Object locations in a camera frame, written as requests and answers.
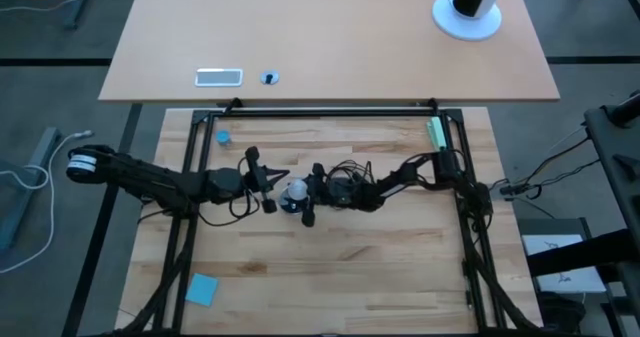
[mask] black metal frame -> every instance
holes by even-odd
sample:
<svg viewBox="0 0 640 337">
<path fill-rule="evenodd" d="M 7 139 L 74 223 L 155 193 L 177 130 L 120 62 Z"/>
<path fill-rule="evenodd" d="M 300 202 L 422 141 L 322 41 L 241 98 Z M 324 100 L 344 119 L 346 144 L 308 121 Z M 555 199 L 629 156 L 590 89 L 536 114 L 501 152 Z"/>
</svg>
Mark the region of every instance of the black metal frame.
<svg viewBox="0 0 640 337">
<path fill-rule="evenodd" d="M 303 117 L 435 117 L 438 116 L 442 118 L 442 120 L 446 123 L 443 123 L 443 129 L 447 144 L 449 146 L 453 146 L 453 136 L 451 132 L 451 124 L 453 123 L 458 132 L 458 138 L 460 141 L 460 148 L 463 155 L 464 161 L 464 169 L 472 179 L 475 181 L 475 172 L 473 168 L 471 152 L 469 148 L 469 141 L 467 139 L 464 118 L 462 114 L 462 110 L 460 109 L 446 109 L 439 110 L 437 105 L 432 104 L 433 108 L 394 108 L 394 107 L 381 107 L 381 108 L 342 108 L 342 109 L 334 109 L 334 108 L 309 108 L 309 109 L 279 109 L 279 108 L 260 108 L 260 109 L 233 109 L 235 106 L 241 106 L 239 100 L 235 100 L 231 103 L 230 107 L 226 110 L 195 110 L 192 114 L 192 120 L 189 128 L 189 137 L 187 141 L 187 147 L 185 151 L 185 158 L 183 162 L 183 171 L 190 170 L 193 154 L 195 150 L 196 136 L 202 124 L 205 125 L 203 146 L 200 154 L 200 161 L 198 164 L 198 170 L 202 171 L 207 167 L 207 161 L 209 159 L 209 152 L 211 148 L 211 140 L 213 134 L 213 127 L 215 120 L 217 118 L 303 118 Z M 104 236 L 106 235 L 107 227 L 108 227 L 108 218 L 110 216 L 110 212 L 113 209 L 113 203 L 115 202 L 115 195 L 113 194 L 113 187 L 109 187 L 107 189 L 107 193 L 105 194 L 105 200 L 103 201 L 103 206 L 101 208 L 100 219 L 102 220 L 103 215 L 104 219 L 106 219 L 106 223 L 103 222 L 101 224 L 96 225 L 96 230 L 92 236 L 91 246 L 94 246 L 94 240 L 104 240 Z M 454 193 L 456 199 L 456 206 L 458 208 L 458 215 L 460 219 L 460 233 L 462 235 L 463 247 L 464 247 L 464 261 L 463 261 L 463 273 L 465 274 L 466 279 L 469 282 L 469 290 L 467 291 L 470 296 L 470 302 L 473 305 L 473 310 L 475 314 L 475 318 L 478 324 L 479 335 L 489 336 L 494 335 L 494 332 L 500 333 L 501 331 L 511 331 L 516 334 L 519 334 L 519 331 L 516 330 L 506 330 L 506 320 L 503 313 L 503 308 L 498 301 L 496 296 L 492 296 L 491 302 L 494 310 L 494 315 L 496 316 L 496 326 L 497 328 L 488 327 L 487 318 L 484 310 L 484 303 L 482 298 L 482 291 L 480 289 L 480 279 L 478 278 L 478 271 L 473 267 L 472 263 L 467 263 L 466 261 L 474 260 L 477 262 L 477 257 L 479 254 L 474 247 L 474 242 L 472 241 L 472 232 L 469 225 L 469 220 L 467 216 L 461 213 L 461 197 Z M 162 272 L 162 278 L 159 290 L 154 293 L 152 299 L 156 299 L 156 302 L 159 300 L 159 303 L 154 307 L 154 311 L 152 312 L 154 319 L 152 324 L 151 331 L 144 332 L 125 332 L 120 331 L 117 332 L 118 335 L 127 335 L 127 336 L 180 336 L 180 329 L 182 327 L 182 317 L 184 313 L 185 306 L 185 296 L 187 292 L 187 283 L 189 277 L 189 271 L 191 267 L 191 257 L 193 255 L 193 249 L 195 246 L 195 235 L 198 224 L 198 214 L 197 210 L 193 210 L 188 212 L 183 218 L 174 218 L 171 223 L 171 229 L 169 232 L 169 240 L 167 243 L 167 250 L 165 254 L 164 268 Z M 187 219 L 187 236 L 183 245 L 182 251 L 180 251 L 178 258 L 176 260 L 176 252 L 178 248 L 178 235 L 180 233 L 181 221 L 183 219 Z M 485 221 L 483 219 L 475 221 L 478 223 L 478 242 L 480 244 L 480 250 L 482 252 L 482 261 L 484 261 L 484 265 L 486 270 L 490 272 L 490 274 L 495 277 L 495 267 L 493 264 L 493 256 L 491 253 L 491 245 L 489 242 L 489 236 L 487 234 L 487 228 Z M 91 282 L 93 279 L 93 273 L 95 272 L 95 268 L 97 267 L 97 259 L 99 258 L 100 250 L 102 248 L 102 243 L 97 243 L 99 246 L 95 246 L 93 251 L 90 251 L 87 254 L 87 258 L 85 260 L 85 264 L 82 269 L 80 280 L 78 281 L 78 285 L 76 286 L 76 292 L 74 295 L 74 300 L 72 302 L 72 308 L 69 311 L 69 315 L 67 316 L 67 322 L 65 324 L 65 328 L 63 330 L 63 336 L 76 336 L 78 327 L 80 325 L 80 320 L 82 318 L 82 312 L 84 309 L 84 305 L 86 299 L 88 297 L 89 290 L 91 288 Z M 176 298 L 176 305 L 174 309 L 174 314 L 171 322 L 170 328 L 163 328 L 164 320 L 165 320 L 165 311 L 166 311 L 166 302 L 167 302 L 167 291 L 168 288 L 164 288 L 163 286 L 170 286 L 174 282 L 174 277 L 172 275 L 176 274 L 176 268 L 180 268 L 180 278 L 178 281 L 178 291 Z"/>
</svg>

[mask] wooden table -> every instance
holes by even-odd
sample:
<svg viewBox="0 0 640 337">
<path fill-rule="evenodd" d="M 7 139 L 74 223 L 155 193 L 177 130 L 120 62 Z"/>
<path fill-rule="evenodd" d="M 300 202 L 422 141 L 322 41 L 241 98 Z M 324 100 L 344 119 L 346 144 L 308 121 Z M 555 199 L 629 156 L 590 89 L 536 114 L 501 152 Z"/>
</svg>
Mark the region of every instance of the wooden table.
<svg viewBox="0 0 640 337">
<path fill-rule="evenodd" d="M 435 0 L 135 0 L 104 101 L 522 101 L 558 90 L 523 0 L 500 31 L 463 42 Z M 241 68 L 239 88 L 196 88 L 198 68 Z M 277 70 L 280 82 L 260 76 Z"/>
<path fill-rule="evenodd" d="M 463 111 L 478 179 L 502 178 L 487 110 Z M 167 111 L 156 164 L 181 169 L 191 113 Z M 215 128 L 230 130 L 233 144 L 212 144 L 208 168 L 235 167 L 245 149 L 255 145 L 261 164 L 291 170 L 272 198 L 292 178 L 309 174 L 314 162 L 328 167 L 346 159 L 371 161 L 375 177 L 381 178 L 409 156 L 433 150 L 422 117 L 225 119 Z M 429 178 L 430 170 L 425 166 L 421 172 Z M 513 210 L 498 201 L 494 208 L 489 235 L 500 283 L 525 316 L 540 323 Z M 157 209 L 147 207 L 143 214 Z M 201 210 L 212 222 L 232 220 L 227 205 L 205 204 Z M 312 229 L 281 211 L 260 212 L 224 228 L 199 223 L 191 272 L 216 277 L 219 286 L 212 307 L 187 302 L 182 333 L 476 331 L 465 302 L 463 250 L 451 191 L 409 189 L 372 214 L 317 207 L 316 216 Z M 170 218 L 157 216 L 139 225 L 118 327 L 139 312 L 158 285 L 170 224 Z M 489 316 L 486 293 L 484 300 Z M 168 316 L 172 308 L 170 298 Z"/>
</svg>

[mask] green object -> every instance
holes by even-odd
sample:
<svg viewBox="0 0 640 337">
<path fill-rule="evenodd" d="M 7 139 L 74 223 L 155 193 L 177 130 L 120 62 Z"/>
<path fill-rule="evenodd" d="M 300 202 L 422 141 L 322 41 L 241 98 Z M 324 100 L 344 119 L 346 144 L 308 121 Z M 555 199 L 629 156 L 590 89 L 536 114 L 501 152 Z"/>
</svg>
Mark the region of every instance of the green object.
<svg viewBox="0 0 640 337">
<path fill-rule="evenodd" d="M 442 129 L 440 117 L 432 117 L 431 121 L 427 122 L 427 131 L 429 132 L 431 143 L 433 143 L 433 148 L 436 151 L 447 148 L 447 141 L 444 138 L 444 130 Z"/>
</svg>

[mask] gray floor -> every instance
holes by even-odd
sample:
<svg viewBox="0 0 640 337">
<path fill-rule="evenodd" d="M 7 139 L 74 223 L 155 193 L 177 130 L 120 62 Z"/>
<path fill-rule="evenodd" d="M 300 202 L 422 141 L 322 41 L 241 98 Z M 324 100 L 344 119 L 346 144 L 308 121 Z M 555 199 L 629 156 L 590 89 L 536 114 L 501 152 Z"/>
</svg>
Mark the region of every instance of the gray floor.
<svg viewBox="0 0 640 337">
<path fill-rule="evenodd" d="M 56 0 L 0 0 L 0 5 Z M 64 31 L 63 11 L 48 14 L 0 13 L 0 58 L 109 58 L 117 46 L 133 0 L 89 0 L 81 27 Z M 548 56 L 640 54 L 640 23 L 626 0 L 525 0 Z M 490 108 L 500 154 L 509 177 L 520 176 L 543 158 L 550 136 L 569 133 L 587 108 L 613 104 L 640 88 L 638 65 L 552 66 L 562 100 L 547 104 L 500 104 Z M 128 105 L 98 103 L 104 68 L 0 68 L 0 146 L 2 158 L 27 161 L 47 126 L 64 133 L 92 129 L 91 143 L 117 146 Z M 132 153 L 150 159 L 166 106 L 145 106 Z M 549 176 L 594 159 L 590 144 L 553 165 Z M 57 336 L 100 207 L 102 187 L 79 187 L 64 176 L 65 158 L 56 159 L 56 235 L 49 251 L 13 273 L 0 275 L 0 335 Z M 544 191 L 536 201 L 559 218 L 586 217 L 594 234 L 623 226 L 599 166 Z M 37 251 L 49 231 L 49 192 L 36 194 L 13 250 L 0 255 L 0 268 Z M 545 218 L 515 202 L 518 218 Z M 122 293 L 139 206 L 121 194 L 100 260 L 81 332 L 113 326 Z M 610 335 L 587 299 L 585 332 Z"/>
</svg>

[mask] small blue object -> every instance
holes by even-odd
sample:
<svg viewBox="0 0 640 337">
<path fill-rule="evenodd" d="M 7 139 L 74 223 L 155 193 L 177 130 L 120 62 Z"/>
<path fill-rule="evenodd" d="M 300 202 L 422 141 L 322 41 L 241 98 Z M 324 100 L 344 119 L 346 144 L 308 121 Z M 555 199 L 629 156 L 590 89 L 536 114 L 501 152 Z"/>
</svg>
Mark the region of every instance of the small blue object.
<svg viewBox="0 0 640 337">
<path fill-rule="evenodd" d="M 217 288 L 217 279 L 195 273 L 191 279 L 191 286 L 189 286 L 189 290 L 187 291 L 186 300 L 210 307 Z"/>
<path fill-rule="evenodd" d="M 227 146 L 231 143 L 231 134 L 225 130 L 218 131 L 218 133 L 216 133 L 216 140 L 221 146 Z"/>
</svg>

